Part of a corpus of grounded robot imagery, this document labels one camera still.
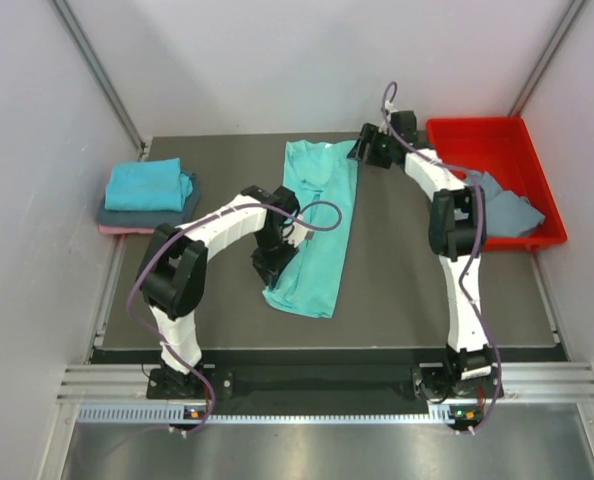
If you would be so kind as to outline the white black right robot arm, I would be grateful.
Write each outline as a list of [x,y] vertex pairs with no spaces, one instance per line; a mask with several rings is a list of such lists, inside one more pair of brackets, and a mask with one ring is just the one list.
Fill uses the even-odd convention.
[[464,396],[493,374],[495,348],[482,325],[479,268],[486,242],[483,189],[463,167],[444,163],[419,141],[412,111],[387,102],[383,123],[366,123],[348,154],[350,160],[388,169],[398,166],[431,202],[428,241],[438,257],[449,309],[446,360],[435,387],[441,400]]

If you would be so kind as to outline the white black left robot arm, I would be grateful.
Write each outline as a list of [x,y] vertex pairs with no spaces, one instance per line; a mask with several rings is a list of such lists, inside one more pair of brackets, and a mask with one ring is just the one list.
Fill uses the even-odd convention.
[[257,242],[252,265],[267,287],[275,287],[303,241],[276,209],[297,214],[300,205],[295,193],[283,186],[272,193],[251,186],[216,211],[215,220],[202,218],[202,225],[196,229],[189,230],[186,224],[162,224],[156,228],[140,272],[145,271],[167,241],[180,231],[185,234],[168,246],[140,287],[163,337],[160,366],[149,374],[147,398],[190,399],[209,392],[203,383],[204,374],[196,366],[202,353],[195,325],[195,310],[204,294],[208,262],[252,234]]

